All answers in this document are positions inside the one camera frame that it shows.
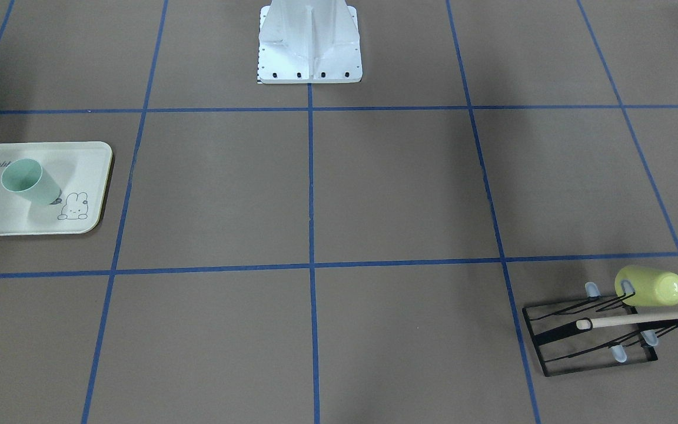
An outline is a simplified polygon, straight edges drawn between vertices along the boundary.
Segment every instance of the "gray floor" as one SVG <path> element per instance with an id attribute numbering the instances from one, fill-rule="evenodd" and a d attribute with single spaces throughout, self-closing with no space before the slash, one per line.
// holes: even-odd
<path id="1" fill-rule="evenodd" d="M 0 424 L 678 423 L 678 331 L 546 378 L 519 315 L 678 273 L 678 0 L 354 0 L 312 88 L 265 3 L 0 0 L 0 143 L 115 153 L 97 228 L 0 238 Z"/>

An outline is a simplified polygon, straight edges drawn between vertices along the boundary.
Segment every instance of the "white tray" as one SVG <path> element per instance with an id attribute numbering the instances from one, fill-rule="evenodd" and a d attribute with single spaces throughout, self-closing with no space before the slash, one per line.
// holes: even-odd
<path id="1" fill-rule="evenodd" d="M 102 141 L 0 143 L 0 236 L 91 231 L 101 215 L 111 156 Z M 55 204 L 32 204 L 2 187 L 5 167 L 22 158 L 41 162 L 62 189 Z"/>

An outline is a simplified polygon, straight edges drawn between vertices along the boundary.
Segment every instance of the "white metal base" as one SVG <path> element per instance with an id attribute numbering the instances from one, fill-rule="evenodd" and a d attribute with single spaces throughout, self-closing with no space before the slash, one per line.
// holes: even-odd
<path id="1" fill-rule="evenodd" d="M 358 31 L 357 10 L 347 6 L 354 31 Z M 261 34 L 264 21 L 271 6 L 261 8 Z M 274 16 L 283 25 L 288 26 L 287 19 Z M 262 84 L 337 84 L 359 82 L 363 77 L 363 62 L 360 57 L 360 36 L 356 42 L 331 43 L 320 40 L 327 28 L 315 27 L 317 19 L 313 18 L 313 11 L 307 9 L 304 19 L 306 25 L 302 34 L 303 39 L 298 43 L 288 39 L 294 37 L 291 29 L 283 29 L 283 39 L 278 41 L 264 41 L 261 37 L 258 49 L 258 83 Z"/>

